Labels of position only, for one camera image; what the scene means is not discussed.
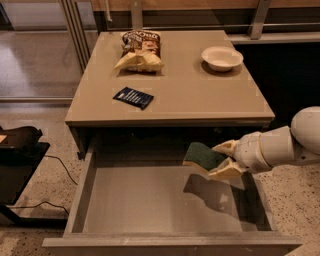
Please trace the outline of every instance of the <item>black card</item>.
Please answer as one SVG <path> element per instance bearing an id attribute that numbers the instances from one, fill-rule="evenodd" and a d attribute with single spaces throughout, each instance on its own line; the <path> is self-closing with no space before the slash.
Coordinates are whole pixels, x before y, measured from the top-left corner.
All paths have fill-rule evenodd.
<path id="1" fill-rule="evenodd" d="M 118 92 L 113 99 L 120 100 L 130 105 L 145 109 L 149 103 L 153 100 L 154 96 L 140 92 L 129 87 L 123 88 Z"/>

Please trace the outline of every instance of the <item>chip bag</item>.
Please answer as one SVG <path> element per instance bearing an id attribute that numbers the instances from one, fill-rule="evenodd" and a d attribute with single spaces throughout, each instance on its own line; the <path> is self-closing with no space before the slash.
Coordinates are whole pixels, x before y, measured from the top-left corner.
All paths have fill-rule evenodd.
<path id="1" fill-rule="evenodd" d="M 137 72 L 160 71 L 160 33 L 148 30 L 132 30 L 122 33 L 123 54 L 114 67 Z"/>

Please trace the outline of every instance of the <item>black chair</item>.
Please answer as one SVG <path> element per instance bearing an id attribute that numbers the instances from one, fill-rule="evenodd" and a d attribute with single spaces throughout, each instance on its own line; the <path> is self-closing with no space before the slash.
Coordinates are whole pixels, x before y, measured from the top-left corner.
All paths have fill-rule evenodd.
<path id="1" fill-rule="evenodd" d="M 22 218 L 6 206 L 17 202 L 49 149 L 49 143 L 39 142 L 41 136 L 31 126 L 0 127 L 0 214 L 16 226 L 64 228 L 65 219 Z"/>

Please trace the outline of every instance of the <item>metal frame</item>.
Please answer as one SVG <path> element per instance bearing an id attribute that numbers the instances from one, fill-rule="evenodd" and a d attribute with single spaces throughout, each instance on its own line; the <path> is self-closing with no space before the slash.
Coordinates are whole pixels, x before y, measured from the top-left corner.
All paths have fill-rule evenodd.
<path id="1" fill-rule="evenodd" d="M 248 35 L 251 39 L 259 39 L 262 35 L 263 24 L 267 17 L 271 0 L 260 0 L 257 6 Z"/>
<path id="2" fill-rule="evenodd" d="M 142 2 L 141 0 L 131 0 L 131 20 L 133 29 L 143 28 Z"/>
<path id="3" fill-rule="evenodd" d="M 78 38 L 77 38 L 77 34 L 76 34 L 76 30 L 75 30 L 75 25 L 74 22 L 72 20 L 71 14 L 70 14 L 70 7 L 68 5 L 68 0 L 59 0 L 62 12 L 64 14 L 65 17 L 65 21 L 66 21 L 66 26 L 69 30 L 69 34 L 71 37 L 71 40 L 73 42 L 74 48 L 76 50 L 77 53 L 77 57 L 78 57 L 78 61 L 79 61 L 79 65 L 81 68 L 81 71 L 83 72 L 85 69 L 85 62 L 83 60 L 82 57 L 82 49 L 80 47 Z"/>
<path id="4" fill-rule="evenodd" d="M 84 62 L 84 67 L 83 67 L 83 72 L 88 64 L 89 58 L 90 58 L 90 51 L 89 47 L 87 44 L 87 40 L 85 37 L 84 29 L 82 26 L 82 21 L 78 9 L 78 2 L 88 2 L 86 0 L 66 0 L 66 3 L 69 6 L 69 11 L 71 15 L 71 20 L 73 21 L 74 24 L 74 30 L 77 36 L 77 42 L 79 43 L 80 49 L 82 50 L 81 52 L 81 57 Z"/>

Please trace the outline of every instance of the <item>terrazzo floor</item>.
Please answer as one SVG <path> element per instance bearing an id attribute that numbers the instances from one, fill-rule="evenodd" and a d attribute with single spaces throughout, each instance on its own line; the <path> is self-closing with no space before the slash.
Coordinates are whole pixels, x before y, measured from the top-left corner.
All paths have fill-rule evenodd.
<path id="1" fill-rule="evenodd" d="M 34 38 L 38 42 L 42 40 L 43 47 L 47 43 L 49 45 L 46 47 L 50 48 L 50 44 L 52 43 L 51 39 L 48 40 L 50 34 L 29 33 L 28 36 L 30 37 L 30 43 L 33 40 L 32 38 Z M 10 42 L 11 48 L 14 45 L 14 40 L 17 40 L 14 50 L 20 52 L 20 56 L 24 55 L 22 53 L 26 50 L 23 49 L 23 44 L 18 43 L 20 39 L 18 34 L 9 35 L 7 33 L 0 33 L 0 50 L 3 50 L 1 47 L 3 47 L 4 41 L 8 43 L 8 40 L 4 40 L 4 37 L 10 37 L 10 40 L 13 40 Z M 40 59 L 41 63 L 49 63 L 50 61 L 47 58 L 50 55 L 43 52 L 30 65 L 39 65 L 37 63 Z M 16 59 L 10 60 L 9 56 L 6 56 L 6 58 L 7 63 L 16 61 Z M 20 93 L 18 86 L 14 90 L 11 90 L 11 82 L 9 80 L 14 80 L 14 77 L 9 76 L 11 72 L 8 70 L 10 65 L 5 65 L 2 59 L 0 58 L 0 73 L 2 74 L 2 78 L 3 73 L 7 75 L 5 76 L 6 83 L 2 79 L 0 80 L 0 94 L 8 96 L 4 95 L 4 93 L 13 94 L 15 91 Z M 58 69 L 59 63 L 57 61 L 55 65 L 50 66 L 50 69 Z M 56 84 L 60 87 L 60 89 L 53 88 L 53 91 L 50 93 L 54 92 L 58 95 L 72 94 L 74 92 L 80 75 L 75 59 L 70 63 L 73 64 L 68 66 L 68 74 L 73 75 L 67 78 L 68 82 L 67 84 L 63 84 L 63 86 L 60 85 L 60 82 L 64 81 L 64 76 L 56 73 L 56 76 L 50 77 L 51 86 Z M 36 73 L 30 75 L 31 70 L 27 67 L 23 72 L 25 78 L 33 77 L 32 81 L 37 81 Z M 19 76 L 16 78 L 15 84 L 19 84 Z M 33 85 L 45 86 L 45 81 L 45 77 L 43 77 L 41 83 L 35 82 Z M 47 154 L 60 157 L 69 169 L 71 176 L 78 181 L 83 161 L 77 159 L 77 148 L 68 127 L 64 123 L 68 107 L 68 105 L 0 104 L 0 126 L 4 129 L 10 129 L 32 125 L 41 129 L 44 135 L 40 141 L 49 142 L 51 145 Z M 280 166 L 274 168 L 271 172 L 259 174 L 259 177 L 280 233 L 282 235 L 298 236 L 302 239 L 303 245 L 289 253 L 288 256 L 320 255 L 320 164 L 303 167 Z M 77 186 L 72 183 L 66 171 L 56 159 L 44 158 L 15 206 L 30 206 L 42 201 L 50 201 L 51 203 L 64 206 L 69 211 L 76 188 Z M 67 217 L 62 209 L 53 208 L 48 205 L 41 205 L 34 209 L 13 210 L 19 215 L 26 217 Z M 0 226 L 0 255 L 51 255 L 49 251 L 42 248 L 43 239 L 61 237 L 62 235 L 62 230 L 21 229 Z"/>

